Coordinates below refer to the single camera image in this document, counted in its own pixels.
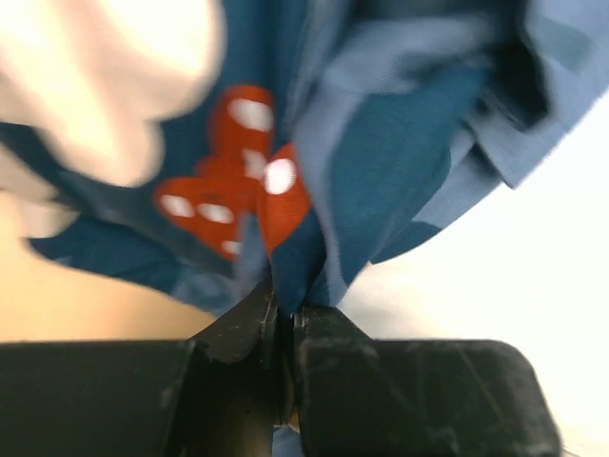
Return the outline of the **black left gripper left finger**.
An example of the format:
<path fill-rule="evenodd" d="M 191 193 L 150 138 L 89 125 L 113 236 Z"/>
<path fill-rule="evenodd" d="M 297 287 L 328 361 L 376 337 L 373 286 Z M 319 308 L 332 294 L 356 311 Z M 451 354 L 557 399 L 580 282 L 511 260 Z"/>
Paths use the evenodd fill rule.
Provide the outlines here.
<path fill-rule="evenodd" d="M 269 280 L 185 340 L 7 343 L 5 456 L 267 456 L 276 420 Z"/>

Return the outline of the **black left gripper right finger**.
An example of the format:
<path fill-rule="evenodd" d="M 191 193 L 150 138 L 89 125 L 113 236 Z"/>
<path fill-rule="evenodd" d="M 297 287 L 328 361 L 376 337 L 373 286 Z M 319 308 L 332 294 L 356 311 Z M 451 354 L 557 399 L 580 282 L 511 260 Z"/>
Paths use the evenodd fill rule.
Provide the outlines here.
<path fill-rule="evenodd" d="M 294 319 L 307 456 L 558 456 L 536 373 L 489 340 L 378 340 L 335 308 Z"/>

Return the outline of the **blue cartoon letter pillowcase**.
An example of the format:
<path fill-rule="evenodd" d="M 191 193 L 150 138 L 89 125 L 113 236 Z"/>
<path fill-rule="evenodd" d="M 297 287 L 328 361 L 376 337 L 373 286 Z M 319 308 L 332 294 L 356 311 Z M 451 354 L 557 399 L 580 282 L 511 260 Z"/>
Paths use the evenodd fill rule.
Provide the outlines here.
<path fill-rule="evenodd" d="M 54 263 L 294 319 L 519 185 L 608 87 L 604 1 L 5 1 L 1 187 Z"/>

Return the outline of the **white pillow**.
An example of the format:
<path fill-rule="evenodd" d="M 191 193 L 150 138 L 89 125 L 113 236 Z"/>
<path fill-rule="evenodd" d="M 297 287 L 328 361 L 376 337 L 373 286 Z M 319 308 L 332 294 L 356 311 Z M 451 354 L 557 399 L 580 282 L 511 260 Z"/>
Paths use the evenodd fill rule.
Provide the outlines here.
<path fill-rule="evenodd" d="M 534 366 L 571 456 L 608 452 L 608 102 L 517 189 L 367 268 L 342 311 L 377 338 L 490 338 Z"/>

